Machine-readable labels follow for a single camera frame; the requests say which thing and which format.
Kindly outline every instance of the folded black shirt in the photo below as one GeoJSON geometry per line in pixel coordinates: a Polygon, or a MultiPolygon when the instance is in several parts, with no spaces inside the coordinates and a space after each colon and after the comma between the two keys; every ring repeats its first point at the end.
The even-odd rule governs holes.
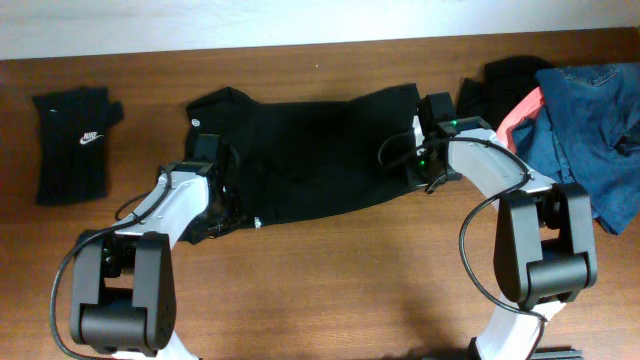
{"type": "Polygon", "coordinates": [[[33,97],[40,116],[42,164],[36,203],[71,204],[106,196],[106,130],[123,118],[107,88],[82,87],[33,97]]]}
{"type": "Polygon", "coordinates": [[[235,154],[225,185],[247,218],[262,225],[346,213],[414,190],[404,167],[383,172],[378,150],[412,129],[416,86],[387,88],[351,101],[260,104],[224,88],[187,106],[185,157],[199,134],[217,134],[235,154]]]}

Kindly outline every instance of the blue jeans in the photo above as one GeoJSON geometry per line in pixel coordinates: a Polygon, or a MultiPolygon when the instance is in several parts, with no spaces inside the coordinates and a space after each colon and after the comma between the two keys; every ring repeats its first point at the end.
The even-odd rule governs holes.
{"type": "Polygon", "coordinates": [[[620,234],[640,210],[640,64],[536,73],[546,106],[513,132],[518,155],[589,192],[594,217],[620,234]]]}

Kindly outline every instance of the black fabric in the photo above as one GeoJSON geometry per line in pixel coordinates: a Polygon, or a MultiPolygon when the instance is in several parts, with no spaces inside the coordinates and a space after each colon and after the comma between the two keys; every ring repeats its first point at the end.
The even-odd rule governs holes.
{"type": "Polygon", "coordinates": [[[461,117],[480,116],[494,130],[533,89],[536,71],[554,68],[534,56],[514,56],[486,64],[484,82],[464,79],[456,112],[461,117]]]}
{"type": "Polygon", "coordinates": [[[107,88],[82,87],[33,97],[40,116],[39,205],[106,196],[105,131],[124,117],[107,88]]]}
{"type": "Polygon", "coordinates": [[[251,222],[354,211],[412,190],[405,169],[383,173],[377,154],[390,136],[412,128],[419,100],[413,84],[348,102],[282,104],[260,104],[224,88],[187,106],[186,158],[199,134],[218,134],[230,144],[240,165],[225,185],[240,195],[251,222]]]}

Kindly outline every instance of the white wall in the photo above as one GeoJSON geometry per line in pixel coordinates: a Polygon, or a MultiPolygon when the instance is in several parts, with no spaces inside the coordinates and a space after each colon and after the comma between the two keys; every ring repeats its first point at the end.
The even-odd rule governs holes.
{"type": "Polygon", "coordinates": [[[637,0],[0,0],[0,59],[638,24],[637,0]]]}

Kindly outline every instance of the wooden surface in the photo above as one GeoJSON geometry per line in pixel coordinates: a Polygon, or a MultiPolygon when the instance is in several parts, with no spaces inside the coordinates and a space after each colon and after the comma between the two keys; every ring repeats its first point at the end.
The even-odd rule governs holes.
{"type": "MultiPolygon", "coordinates": [[[[626,29],[0,62],[0,358],[63,358],[47,322],[55,269],[82,230],[111,224],[121,203],[152,188],[157,165],[182,157],[187,101],[227,85],[263,102],[345,100],[406,82],[422,95],[456,94],[463,77],[515,54],[558,65],[638,61],[640,39],[626,29]],[[126,119],[109,134],[109,196],[37,207],[30,96],[79,85],[106,85],[124,105],[126,119]]],[[[481,200],[464,180],[342,216],[178,244],[177,331],[205,359],[466,347],[493,311],[456,240],[481,200]]],[[[544,345],[573,345],[589,359],[638,357],[639,220],[617,237],[596,225],[598,283],[554,318],[544,345]]],[[[495,221],[483,212],[468,236],[472,265],[494,292],[495,221]]],[[[67,276],[59,322],[68,342],[69,300],[67,276]]]]}

